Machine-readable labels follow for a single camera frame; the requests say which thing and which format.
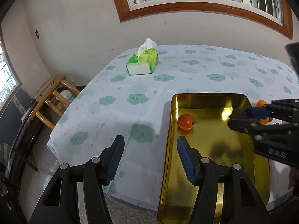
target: tablecloth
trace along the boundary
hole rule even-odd
[[[104,192],[151,210],[159,202],[174,94],[243,93],[251,102],[299,96],[292,68],[261,55],[205,45],[157,46],[153,74],[129,76],[125,63],[136,51],[117,56],[82,90],[48,146],[60,163],[72,166],[99,156],[116,135],[123,135],[124,154]],[[289,192],[289,167],[270,161],[270,168],[271,204]]]

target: brown window trim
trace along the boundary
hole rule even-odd
[[[18,77],[15,69],[13,68],[13,65],[11,63],[11,60],[8,56],[5,44],[4,44],[4,39],[3,39],[3,34],[2,34],[2,26],[0,24],[0,41],[1,41],[1,46],[2,46],[2,51],[4,54],[4,57],[6,59],[6,63],[9,65],[9,69],[11,70],[16,82],[17,82],[17,86],[10,92],[10,94],[8,95],[8,97],[6,98],[6,101],[4,102],[4,104],[2,104],[0,106],[0,117],[3,113],[3,111],[5,110],[6,106],[8,105],[8,103],[11,101],[11,99],[14,97],[14,95],[17,93],[17,91],[20,89],[20,87],[22,86],[22,82],[20,80],[20,78]]]
[[[155,13],[174,12],[174,11],[208,11],[231,14],[242,18],[247,18],[252,21],[266,25],[281,34],[285,35],[290,40],[293,39],[293,20],[292,11],[286,0],[280,0],[283,14],[283,25],[268,19],[257,13],[248,11],[246,9],[228,6],[219,3],[207,2],[177,2],[166,3],[154,6],[143,7],[130,11],[127,0],[114,0],[116,10],[118,12],[119,20],[121,22],[128,19],[138,18],[141,16],[151,15]]]

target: floor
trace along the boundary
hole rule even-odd
[[[52,121],[57,122],[58,117],[52,116]],[[33,155],[38,166],[38,172],[25,166],[21,179],[21,192],[19,202],[23,213],[29,221],[34,208],[46,188],[48,182],[59,167],[60,163],[47,148],[51,129],[44,127],[33,148]],[[155,213],[149,210],[140,210],[106,198],[113,224],[158,224]],[[83,184],[78,184],[78,206],[81,224],[87,224],[85,204],[83,197]]]

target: green tissue pack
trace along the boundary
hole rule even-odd
[[[154,71],[158,59],[157,50],[154,48],[156,45],[147,38],[126,63],[129,75],[151,74]]]

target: silver bolt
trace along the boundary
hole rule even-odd
[[[201,159],[201,161],[202,161],[203,163],[209,163],[209,162],[210,162],[210,159],[208,159],[207,157],[203,157],[203,158]]]
[[[94,157],[94,158],[92,159],[92,162],[93,162],[93,163],[98,163],[100,160],[101,160],[101,159],[100,159],[99,157]]]
[[[66,169],[68,167],[68,164],[67,163],[63,163],[60,165],[60,168],[61,169]]]
[[[241,165],[235,163],[235,164],[234,164],[234,169],[236,169],[236,170],[240,170],[240,169],[241,169]]]
[[[260,140],[262,140],[263,138],[262,138],[262,136],[260,136],[260,135],[255,135],[255,139],[258,140],[258,141],[260,141]]]

